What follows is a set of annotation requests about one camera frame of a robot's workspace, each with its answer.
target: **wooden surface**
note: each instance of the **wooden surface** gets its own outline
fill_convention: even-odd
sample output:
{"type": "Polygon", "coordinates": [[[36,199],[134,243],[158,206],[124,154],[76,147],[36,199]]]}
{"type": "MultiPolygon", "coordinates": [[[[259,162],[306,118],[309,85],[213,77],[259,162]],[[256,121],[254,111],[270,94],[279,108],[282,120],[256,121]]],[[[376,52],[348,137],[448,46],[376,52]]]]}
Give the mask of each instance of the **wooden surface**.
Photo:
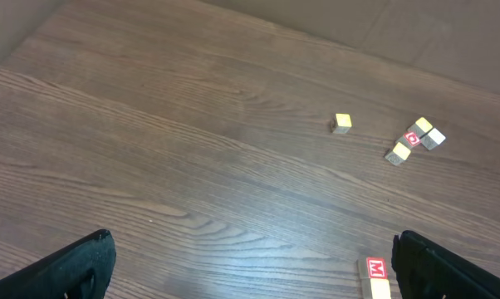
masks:
{"type": "Polygon", "coordinates": [[[500,96],[203,2],[73,0],[0,66],[0,278],[98,228],[109,298],[359,298],[405,229],[500,276],[500,96]],[[447,140],[392,166],[421,115],[447,140]]]}
{"type": "Polygon", "coordinates": [[[0,0],[0,63],[63,0],[0,0]]]}
{"type": "Polygon", "coordinates": [[[203,0],[500,93],[500,0],[203,0]]]}

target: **toy block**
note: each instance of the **toy block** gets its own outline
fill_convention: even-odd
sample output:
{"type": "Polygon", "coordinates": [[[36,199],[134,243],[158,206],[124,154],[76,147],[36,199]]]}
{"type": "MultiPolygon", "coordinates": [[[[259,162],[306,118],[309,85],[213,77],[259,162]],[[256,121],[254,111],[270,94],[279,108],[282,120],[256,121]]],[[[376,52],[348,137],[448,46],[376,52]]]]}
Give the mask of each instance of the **toy block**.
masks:
{"type": "Polygon", "coordinates": [[[408,132],[414,132],[419,138],[424,137],[431,129],[433,125],[429,123],[424,117],[420,117],[416,122],[407,129],[408,132]]]}
{"type": "Polygon", "coordinates": [[[351,128],[351,118],[348,114],[337,113],[331,120],[331,132],[344,134],[351,128]]]}
{"type": "Polygon", "coordinates": [[[396,146],[393,149],[390,149],[386,154],[385,159],[387,159],[390,163],[398,166],[405,162],[407,158],[409,158],[410,149],[408,149],[401,142],[396,143],[396,146]]]}
{"type": "Polygon", "coordinates": [[[360,286],[363,299],[390,299],[390,283],[388,279],[361,279],[360,286]]]}
{"type": "Polygon", "coordinates": [[[422,145],[427,150],[432,150],[446,140],[446,136],[442,135],[436,128],[432,129],[426,136],[421,138],[422,145]]]}
{"type": "Polygon", "coordinates": [[[407,149],[409,149],[409,150],[413,149],[416,145],[419,145],[421,143],[419,137],[414,132],[407,132],[407,133],[403,134],[396,141],[396,143],[398,143],[398,142],[405,145],[407,147],[407,149]]]}
{"type": "Polygon", "coordinates": [[[363,257],[357,261],[364,299],[390,299],[390,284],[384,258],[363,257]]]}

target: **red and white label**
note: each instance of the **red and white label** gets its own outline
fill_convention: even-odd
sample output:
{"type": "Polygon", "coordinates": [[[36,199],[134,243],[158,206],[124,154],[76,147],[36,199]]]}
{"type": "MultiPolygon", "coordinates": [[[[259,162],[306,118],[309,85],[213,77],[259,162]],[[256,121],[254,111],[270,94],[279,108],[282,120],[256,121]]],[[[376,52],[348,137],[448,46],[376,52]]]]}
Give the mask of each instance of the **red and white label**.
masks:
{"type": "Polygon", "coordinates": [[[386,264],[383,258],[367,257],[366,265],[368,266],[368,276],[370,278],[387,278],[386,264]]]}
{"type": "Polygon", "coordinates": [[[409,141],[410,145],[412,145],[412,146],[419,145],[420,139],[418,138],[418,136],[416,135],[416,133],[414,133],[414,132],[407,132],[407,133],[405,133],[404,136],[407,139],[407,141],[409,141]]]}

